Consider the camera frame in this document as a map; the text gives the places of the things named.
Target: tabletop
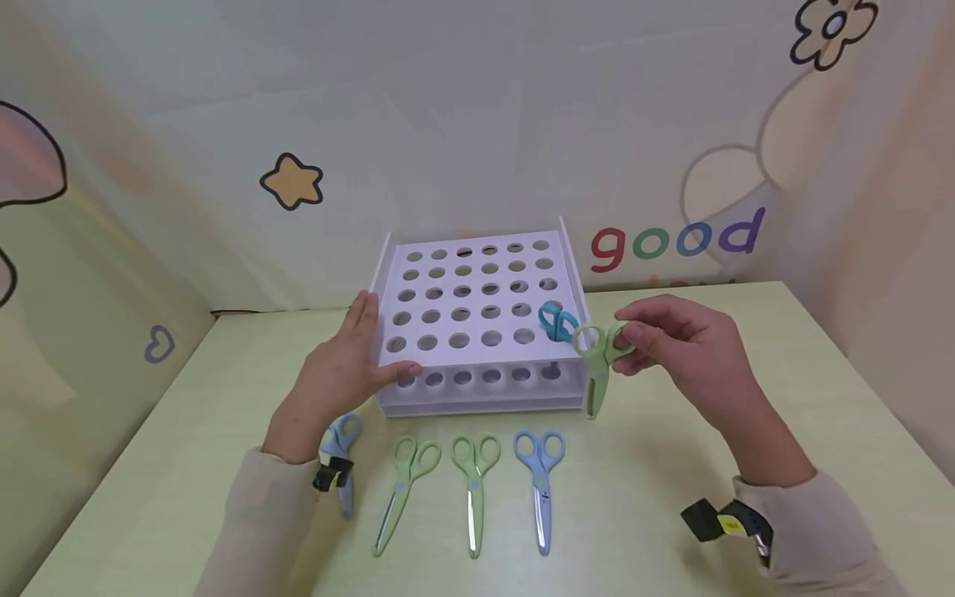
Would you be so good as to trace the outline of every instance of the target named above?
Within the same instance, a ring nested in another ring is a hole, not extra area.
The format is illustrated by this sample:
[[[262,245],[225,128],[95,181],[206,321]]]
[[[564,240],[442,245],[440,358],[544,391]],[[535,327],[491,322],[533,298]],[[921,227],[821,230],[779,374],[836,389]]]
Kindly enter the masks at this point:
[[[886,561],[913,595],[950,590],[955,488],[925,456],[796,298],[780,283],[671,290],[731,314],[770,400],[816,465],[859,505]],[[596,323],[658,291],[590,293]],[[33,578],[26,597],[188,595],[219,532],[243,452],[261,443],[305,355],[342,310],[220,319]],[[359,411],[355,514],[319,500],[291,595],[769,595],[753,546],[698,544],[679,513],[732,498],[732,457],[659,368],[614,375],[596,420],[583,412],[384,419]],[[531,479],[516,431],[557,429],[566,456],[550,474],[553,547],[538,553]],[[485,487],[484,545],[468,556],[465,478],[451,441],[489,432],[501,458]],[[371,556],[394,482],[394,440],[444,450],[417,480],[384,555]]]

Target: green scissors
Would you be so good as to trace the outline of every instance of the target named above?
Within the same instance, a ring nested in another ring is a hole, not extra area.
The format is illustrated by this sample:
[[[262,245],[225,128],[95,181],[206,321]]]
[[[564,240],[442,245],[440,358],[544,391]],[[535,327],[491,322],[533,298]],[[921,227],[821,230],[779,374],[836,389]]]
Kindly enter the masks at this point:
[[[466,454],[457,452],[457,445],[468,447]],[[484,457],[484,444],[493,446],[491,457]],[[465,436],[455,437],[451,443],[451,460],[468,478],[468,553],[476,560],[480,555],[481,537],[484,535],[484,476],[500,458],[500,442],[490,434],[472,442]]]
[[[587,367],[590,369],[590,384],[587,387],[586,401],[589,418],[597,418],[597,413],[604,406],[606,382],[610,377],[610,365],[621,356],[634,351],[632,346],[625,349],[618,349],[613,346],[613,339],[617,337],[617,334],[625,325],[626,321],[618,321],[610,326],[607,331],[598,326],[583,326],[574,330],[574,350],[584,358]],[[579,336],[584,330],[594,330],[597,335],[597,340],[589,351],[582,351],[579,344]]]
[[[412,436],[401,436],[394,443],[394,468],[398,471],[398,479],[394,482],[392,499],[388,502],[385,519],[381,522],[381,528],[378,529],[377,539],[374,540],[374,549],[371,554],[375,558],[380,556],[388,546],[388,541],[391,540],[392,533],[398,526],[398,519],[401,518],[401,513],[408,502],[408,494],[412,491],[414,480],[435,470],[441,461],[441,447],[433,441],[422,443],[420,448],[419,450],[417,440]],[[424,454],[431,448],[437,450],[437,458],[434,462],[425,464],[422,462]],[[402,452],[406,452],[407,456],[402,456]]]

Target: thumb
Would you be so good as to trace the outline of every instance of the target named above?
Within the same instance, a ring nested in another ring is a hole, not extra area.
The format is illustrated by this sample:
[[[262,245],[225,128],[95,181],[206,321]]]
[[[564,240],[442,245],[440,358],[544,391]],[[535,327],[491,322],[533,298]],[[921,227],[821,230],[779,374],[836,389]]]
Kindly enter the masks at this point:
[[[679,351],[683,344],[676,338],[668,336],[665,331],[640,321],[631,321],[626,324],[620,330],[620,334],[637,350],[660,363],[664,368],[675,363],[679,358]]]
[[[422,373],[424,373],[424,369],[414,361],[398,361],[371,370],[371,384],[377,392],[388,384],[401,381],[406,377],[418,377]]]

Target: hand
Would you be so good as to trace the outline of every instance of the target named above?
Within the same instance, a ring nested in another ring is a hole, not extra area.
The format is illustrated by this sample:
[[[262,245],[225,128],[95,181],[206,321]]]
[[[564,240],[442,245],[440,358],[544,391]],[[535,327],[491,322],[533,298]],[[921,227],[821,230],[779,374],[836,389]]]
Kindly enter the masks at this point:
[[[614,338],[636,351],[613,370],[635,375],[661,365],[676,388],[727,441],[743,478],[792,486],[812,463],[756,382],[735,322],[726,313],[669,294],[636,301],[614,316],[630,320]]]
[[[289,464],[318,456],[326,428],[361,406],[372,394],[405,377],[421,375],[421,366],[400,361],[385,367],[371,362],[378,326],[378,297],[358,293],[342,327],[305,359],[295,386],[272,416],[262,451]]]

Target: white box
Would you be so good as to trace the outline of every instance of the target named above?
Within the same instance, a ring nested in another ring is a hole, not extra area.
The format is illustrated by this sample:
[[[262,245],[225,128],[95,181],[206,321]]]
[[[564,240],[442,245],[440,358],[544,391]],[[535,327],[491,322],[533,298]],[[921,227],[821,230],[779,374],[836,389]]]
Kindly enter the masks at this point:
[[[548,301],[582,325],[590,319],[563,219],[555,224],[455,241],[388,236],[371,283],[380,297],[372,360],[411,359],[425,372],[377,394],[385,416],[584,406],[584,361],[538,319]]]

